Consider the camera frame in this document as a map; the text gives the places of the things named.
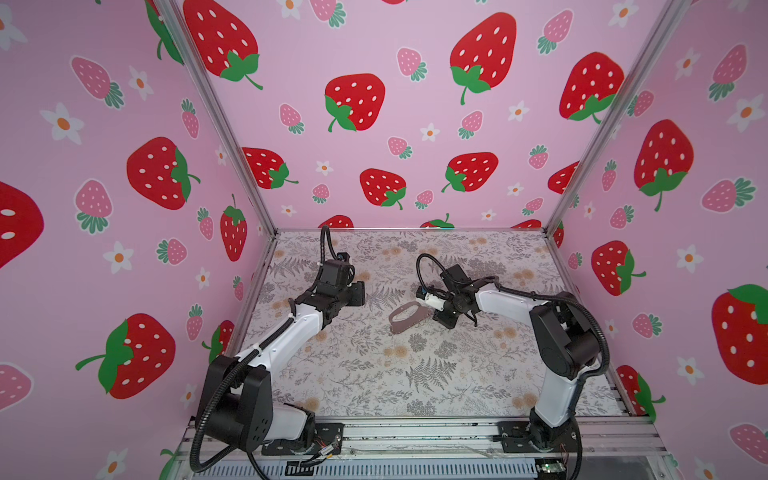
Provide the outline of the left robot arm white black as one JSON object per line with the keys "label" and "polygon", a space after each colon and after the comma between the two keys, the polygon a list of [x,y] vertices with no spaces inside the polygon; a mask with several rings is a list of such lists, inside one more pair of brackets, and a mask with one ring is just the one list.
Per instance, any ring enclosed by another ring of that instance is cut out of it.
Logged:
{"label": "left robot arm white black", "polygon": [[234,356],[222,355],[208,367],[198,412],[193,450],[209,437],[233,450],[252,453],[271,442],[309,448],[315,437],[314,414],[273,398],[272,377],[304,345],[329,326],[345,307],[365,304],[365,285],[355,279],[349,255],[320,265],[316,282],[290,303],[287,319]]}

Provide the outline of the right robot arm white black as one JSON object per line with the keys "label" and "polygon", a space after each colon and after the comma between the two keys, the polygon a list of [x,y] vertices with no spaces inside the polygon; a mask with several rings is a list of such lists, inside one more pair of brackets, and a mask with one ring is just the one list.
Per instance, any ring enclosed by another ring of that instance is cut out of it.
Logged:
{"label": "right robot arm white black", "polygon": [[453,329],[462,315],[474,321],[479,313],[531,325],[546,371],[523,438],[539,451],[554,449],[576,430],[576,406],[586,380],[604,374],[610,360],[596,319],[568,292],[523,292],[493,276],[471,279],[458,265],[444,269],[440,277],[443,289],[422,284],[416,297],[434,309],[433,319],[444,327]]}

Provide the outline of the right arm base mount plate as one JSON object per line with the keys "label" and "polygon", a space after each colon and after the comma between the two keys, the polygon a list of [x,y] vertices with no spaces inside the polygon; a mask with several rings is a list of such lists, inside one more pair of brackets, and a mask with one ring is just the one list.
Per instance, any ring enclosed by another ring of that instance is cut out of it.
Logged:
{"label": "right arm base mount plate", "polygon": [[552,427],[546,422],[502,421],[495,438],[505,453],[548,453],[558,448],[570,425],[569,421]]}

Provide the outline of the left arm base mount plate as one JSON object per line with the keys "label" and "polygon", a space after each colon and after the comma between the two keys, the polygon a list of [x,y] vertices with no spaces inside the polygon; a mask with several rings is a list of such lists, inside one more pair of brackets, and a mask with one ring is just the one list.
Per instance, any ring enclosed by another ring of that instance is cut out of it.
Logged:
{"label": "left arm base mount plate", "polygon": [[311,421],[295,440],[273,440],[261,447],[264,456],[325,456],[341,452],[343,423]]}

